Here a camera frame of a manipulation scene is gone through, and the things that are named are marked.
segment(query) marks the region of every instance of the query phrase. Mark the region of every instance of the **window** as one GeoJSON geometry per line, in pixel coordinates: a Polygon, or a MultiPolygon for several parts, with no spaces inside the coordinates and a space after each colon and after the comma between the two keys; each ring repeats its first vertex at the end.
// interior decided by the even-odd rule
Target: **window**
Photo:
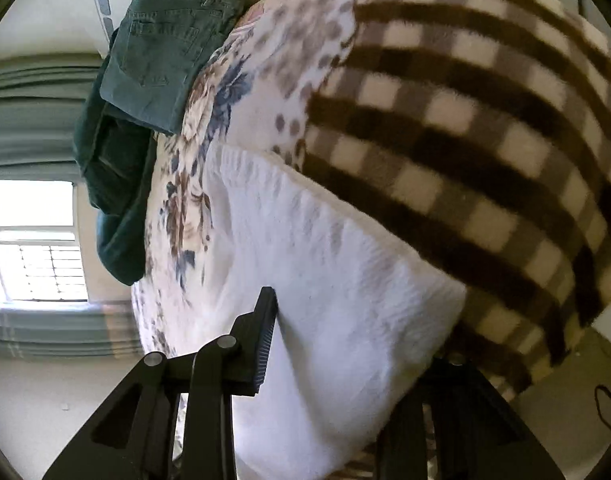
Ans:
{"type": "Polygon", "coordinates": [[[86,299],[73,184],[0,180],[0,301],[86,299]]]}

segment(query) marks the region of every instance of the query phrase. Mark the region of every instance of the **floor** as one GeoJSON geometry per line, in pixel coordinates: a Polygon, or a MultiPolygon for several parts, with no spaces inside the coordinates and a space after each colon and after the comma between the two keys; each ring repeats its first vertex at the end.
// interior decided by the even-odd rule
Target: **floor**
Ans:
{"type": "MultiPolygon", "coordinates": [[[[589,330],[560,368],[513,403],[567,480],[585,478],[611,442],[595,406],[599,384],[611,391],[611,343],[589,330]]],[[[611,424],[611,402],[599,399],[611,424]]]]}

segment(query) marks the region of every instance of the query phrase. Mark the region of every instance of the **checkered fleece blanket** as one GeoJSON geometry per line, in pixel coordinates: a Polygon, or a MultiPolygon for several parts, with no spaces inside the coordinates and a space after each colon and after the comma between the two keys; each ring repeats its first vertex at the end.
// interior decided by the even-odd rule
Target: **checkered fleece blanket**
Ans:
{"type": "Polygon", "coordinates": [[[356,0],[303,173],[468,287],[509,399],[611,302],[611,43],[557,0],[356,0]]]}

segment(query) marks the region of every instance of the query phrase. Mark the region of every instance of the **window frame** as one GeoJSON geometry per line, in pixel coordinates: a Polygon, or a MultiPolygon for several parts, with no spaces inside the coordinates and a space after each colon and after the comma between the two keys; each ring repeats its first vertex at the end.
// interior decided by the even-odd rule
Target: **window frame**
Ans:
{"type": "MultiPolygon", "coordinates": [[[[0,240],[0,245],[14,245],[14,246],[69,246],[69,247],[78,247],[80,253],[80,243],[79,243],[79,233],[77,229],[77,195],[76,195],[76,183],[72,182],[72,225],[71,226],[0,226],[0,231],[45,231],[45,232],[67,232],[74,234],[74,240],[14,240],[14,241],[2,241],[0,240]]],[[[76,303],[78,301],[88,301],[85,300],[13,300],[9,293],[8,289],[5,285],[5,280],[3,280],[3,274],[0,271],[0,285],[2,286],[3,293],[5,294],[6,300],[9,301],[37,301],[37,302],[48,302],[48,303],[76,303]]]]}

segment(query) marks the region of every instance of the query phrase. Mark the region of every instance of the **black clamp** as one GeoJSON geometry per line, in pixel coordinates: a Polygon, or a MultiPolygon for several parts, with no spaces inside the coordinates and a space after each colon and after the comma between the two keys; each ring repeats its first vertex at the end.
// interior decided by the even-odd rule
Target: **black clamp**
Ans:
{"type": "Polygon", "coordinates": [[[265,378],[276,294],[263,287],[229,335],[168,359],[151,352],[73,437],[44,480],[236,480],[232,396],[253,397],[265,378]],[[180,469],[172,448],[180,394],[189,393],[180,469]]]}

